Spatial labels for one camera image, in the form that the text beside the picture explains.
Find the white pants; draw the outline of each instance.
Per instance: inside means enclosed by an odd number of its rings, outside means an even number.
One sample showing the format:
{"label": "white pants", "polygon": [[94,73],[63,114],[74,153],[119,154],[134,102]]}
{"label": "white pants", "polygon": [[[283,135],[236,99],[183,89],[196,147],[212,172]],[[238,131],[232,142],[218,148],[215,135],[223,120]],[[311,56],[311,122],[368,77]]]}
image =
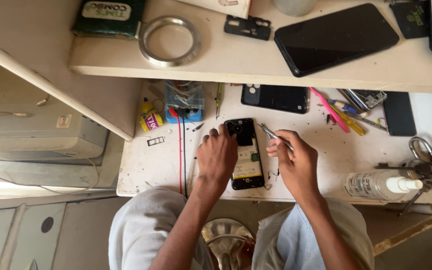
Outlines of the white pants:
{"label": "white pants", "polygon": [[[326,198],[331,216],[363,269],[374,268],[373,246],[363,216],[348,202]],[[129,200],[115,215],[109,234],[111,270],[146,270],[186,204],[186,198],[153,187]],[[325,269],[315,234],[296,204],[261,221],[256,235],[253,270]],[[208,246],[200,236],[192,270],[214,270]]]}

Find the man's right hand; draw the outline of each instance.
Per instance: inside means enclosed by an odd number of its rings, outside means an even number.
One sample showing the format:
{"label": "man's right hand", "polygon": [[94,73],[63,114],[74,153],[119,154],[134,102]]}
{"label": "man's right hand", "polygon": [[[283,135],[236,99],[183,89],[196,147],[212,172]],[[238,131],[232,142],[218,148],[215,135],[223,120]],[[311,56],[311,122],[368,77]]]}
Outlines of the man's right hand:
{"label": "man's right hand", "polygon": [[291,151],[281,139],[271,139],[269,142],[273,145],[266,148],[268,156],[278,157],[279,172],[294,199],[301,204],[321,196],[316,177],[316,149],[303,141],[295,131],[278,130],[274,133],[290,142],[294,149]]}

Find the pink toothbrush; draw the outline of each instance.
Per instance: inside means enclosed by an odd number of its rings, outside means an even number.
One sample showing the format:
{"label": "pink toothbrush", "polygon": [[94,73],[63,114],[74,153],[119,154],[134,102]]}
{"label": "pink toothbrush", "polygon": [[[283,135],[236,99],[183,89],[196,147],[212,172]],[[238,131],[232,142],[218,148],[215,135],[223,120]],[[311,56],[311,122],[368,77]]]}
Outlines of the pink toothbrush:
{"label": "pink toothbrush", "polygon": [[311,92],[313,92],[315,95],[317,95],[319,97],[319,99],[321,100],[321,103],[326,107],[328,112],[333,116],[336,123],[338,123],[338,125],[344,130],[344,132],[349,133],[350,130],[348,129],[348,127],[346,126],[344,121],[341,119],[341,117],[339,117],[339,115],[337,113],[335,113],[335,111],[333,111],[333,109],[331,107],[329,107],[329,104],[326,101],[326,98],[323,95],[321,95],[320,93],[318,93],[318,91],[316,91],[314,88],[309,87],[309,89],[311,90]]}

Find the clear plastic bottle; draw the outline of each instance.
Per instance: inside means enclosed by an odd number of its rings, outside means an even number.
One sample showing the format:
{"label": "clear plastic bottle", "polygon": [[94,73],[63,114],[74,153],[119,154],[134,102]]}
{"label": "clear plastic bottle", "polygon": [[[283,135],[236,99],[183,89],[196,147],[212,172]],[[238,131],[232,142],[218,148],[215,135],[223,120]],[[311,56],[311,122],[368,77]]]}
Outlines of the clear plastic bottle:
{"label": "clear plastic bottle", "polygon": [[389,169],[350,173],[343,181],[343,188],[351,197],[369,200],[396,201],[422,187],[420,180],[408,179]]}

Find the glue tube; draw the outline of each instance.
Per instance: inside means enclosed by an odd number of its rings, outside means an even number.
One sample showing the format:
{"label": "glue tube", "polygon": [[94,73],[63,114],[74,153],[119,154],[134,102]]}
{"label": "glue tube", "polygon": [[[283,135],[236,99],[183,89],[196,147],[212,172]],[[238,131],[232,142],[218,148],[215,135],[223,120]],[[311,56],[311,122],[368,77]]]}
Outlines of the glue tube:
{"label": "glue tube", "polygon": [[153,130],[163,125],[163,120],[155,109],[153,102],[148,101],[145,97],[141,105],[141,126],[144,131]]}

